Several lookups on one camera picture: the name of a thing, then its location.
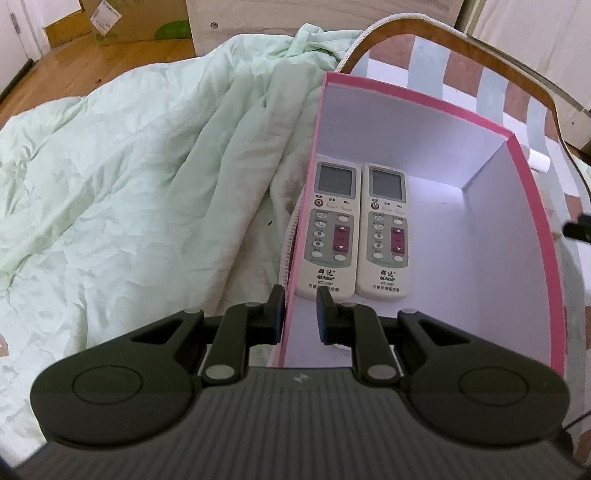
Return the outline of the wood grain cabinet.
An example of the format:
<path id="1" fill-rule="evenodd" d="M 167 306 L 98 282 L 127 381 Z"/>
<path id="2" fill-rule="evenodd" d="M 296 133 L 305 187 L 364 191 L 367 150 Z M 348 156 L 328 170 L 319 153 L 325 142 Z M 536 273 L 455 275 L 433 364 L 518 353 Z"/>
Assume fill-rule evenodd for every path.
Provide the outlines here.
<path id="1" fill-rule="evenodd" d="M 420 13 L 454 25 L 462 0 L 193 0 L 186 3 L 195 53 L 238 34 L 293 35 L 305 23 L 364 30 L 392 14 Z"/>

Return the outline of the light green quilted blanket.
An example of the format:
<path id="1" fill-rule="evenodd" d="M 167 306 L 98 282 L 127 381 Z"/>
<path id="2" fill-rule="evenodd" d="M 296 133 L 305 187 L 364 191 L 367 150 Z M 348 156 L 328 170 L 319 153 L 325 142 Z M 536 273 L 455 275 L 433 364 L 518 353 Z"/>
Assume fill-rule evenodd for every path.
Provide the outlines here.
<path id="1" fill-rule="evenodd" d="M 126 72 L 1 131 L 1 456 L 44 443 L 29 392 L 65 357 L 280 276 L 325 73 L 358 38 L 311 24 Z"/>

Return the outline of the pink cardboard box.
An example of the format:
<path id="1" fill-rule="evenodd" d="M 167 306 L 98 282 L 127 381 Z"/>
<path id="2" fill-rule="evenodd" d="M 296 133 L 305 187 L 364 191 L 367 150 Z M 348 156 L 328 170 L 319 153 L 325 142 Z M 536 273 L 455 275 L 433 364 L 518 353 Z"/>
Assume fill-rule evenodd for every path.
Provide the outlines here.
<path id="1" fill-rule="evenodd" d="M 412 285 L 394 301 L 346 302 L 393 317 L 416 309 L 565 368 L 565 306 L 549 221 L 516 136 L 452 103 L 393 84 L 329 73 L 322 85 L 307 183 L 287 253 L 286 333 L 276 366 L 339 367 L 322 344 L 315 299 L 297 295 L 301 217 L 315 157 L 383 165 L 406 175 Z"/>

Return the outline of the checkered mat with brown border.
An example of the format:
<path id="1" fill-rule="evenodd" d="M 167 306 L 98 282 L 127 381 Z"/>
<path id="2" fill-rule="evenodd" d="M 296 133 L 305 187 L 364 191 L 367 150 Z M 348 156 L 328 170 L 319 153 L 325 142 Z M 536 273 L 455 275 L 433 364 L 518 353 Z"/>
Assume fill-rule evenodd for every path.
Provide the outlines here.
<path id="1" fill-rule="evenodd" d="M 419 14 L 384 18 L 353 43 L 332 73 L 407 88 L 474 112 L 547 154 L 547 173 L 531 170 L 549 221 L 565 312 L 567 414 L 574 456 L 590 459 L 590 246 L 565 238 L 562 227 L 590 209 L 588 167 L 572 157 L 557 108 L 542 84 L 472 38 Z"/>

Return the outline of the white door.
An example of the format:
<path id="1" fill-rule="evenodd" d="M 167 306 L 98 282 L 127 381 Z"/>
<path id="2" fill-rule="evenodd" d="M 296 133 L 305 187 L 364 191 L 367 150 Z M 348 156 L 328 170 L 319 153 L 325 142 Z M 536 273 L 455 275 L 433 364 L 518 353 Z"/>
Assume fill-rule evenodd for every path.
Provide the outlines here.
<path id="1" fill-rule="evenodd" d="M 1 0 L 1 100 L 50 49 L 32 6 L 33 1 Z"/>

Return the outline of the white small box on mat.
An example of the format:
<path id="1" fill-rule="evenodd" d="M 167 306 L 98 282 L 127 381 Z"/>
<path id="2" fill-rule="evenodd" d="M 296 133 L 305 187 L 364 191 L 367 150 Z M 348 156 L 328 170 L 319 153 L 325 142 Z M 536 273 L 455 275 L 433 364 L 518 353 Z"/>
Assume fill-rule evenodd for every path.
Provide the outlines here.
<path id="1" fill-rule="evenodd" d="M 551 166 L 551 159 L 547 154 L 530 148 L 528 155 L 528 165 L 536 172 L 547 173 Z"/>

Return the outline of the brown cardboard box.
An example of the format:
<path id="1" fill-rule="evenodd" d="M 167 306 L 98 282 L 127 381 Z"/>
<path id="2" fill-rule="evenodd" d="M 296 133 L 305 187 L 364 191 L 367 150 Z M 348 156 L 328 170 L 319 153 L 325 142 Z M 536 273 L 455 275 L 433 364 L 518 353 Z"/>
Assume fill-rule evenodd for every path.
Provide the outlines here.
<path id="1" fill-rule="evenodd" d="M 54 48 L 90 34 L 101 46 L 190 39 L 185 1 L 79 1 L 80 9 L 44 28 Z"/>

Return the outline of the cream remote control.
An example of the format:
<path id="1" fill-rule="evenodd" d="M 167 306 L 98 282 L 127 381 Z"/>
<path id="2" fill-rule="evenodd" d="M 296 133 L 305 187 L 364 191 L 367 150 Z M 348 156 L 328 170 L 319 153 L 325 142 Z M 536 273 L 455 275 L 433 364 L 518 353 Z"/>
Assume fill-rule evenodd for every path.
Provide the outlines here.
<path id="1" fill-rule="evenodd" d="M 318 288 L 327 287 L 332 298 L 346 300 L 356 290 L 362 169 L 318 156 L 312 173 L 301 217 L 303 247 L 297 254 L 295 292 L 315 299 Z"/>
<path id="2" fill-rule="evenodd" d="M 406 175 L 367 163 L 362 205 L 356 293 L 384 301 L 408 295 L 412 285 Z"/>

